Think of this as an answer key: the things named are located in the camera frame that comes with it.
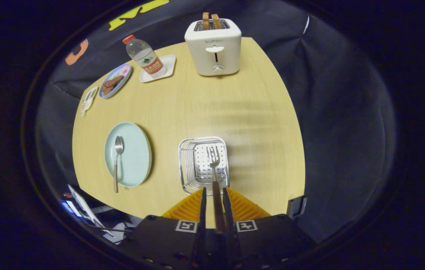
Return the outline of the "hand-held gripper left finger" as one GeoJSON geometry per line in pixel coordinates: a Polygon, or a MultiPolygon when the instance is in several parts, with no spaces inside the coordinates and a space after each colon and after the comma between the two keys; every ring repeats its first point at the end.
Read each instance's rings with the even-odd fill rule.
{"type": "Polygon", "coordinates": [[[124,234],[121,250],[145,269],[195,270],[204,257],[207,191],[202,189],[166,215],[148,215],[124,234]]]}

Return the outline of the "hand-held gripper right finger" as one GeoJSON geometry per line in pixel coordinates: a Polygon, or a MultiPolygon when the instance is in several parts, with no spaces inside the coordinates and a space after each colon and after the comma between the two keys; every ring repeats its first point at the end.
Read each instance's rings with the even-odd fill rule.
{"type": "Polygon", "coordinates": [[[291,217],[270,215],[228,187],[223,189],[223,210],[230,270],[290,269],[316,248],[291,217]]]}

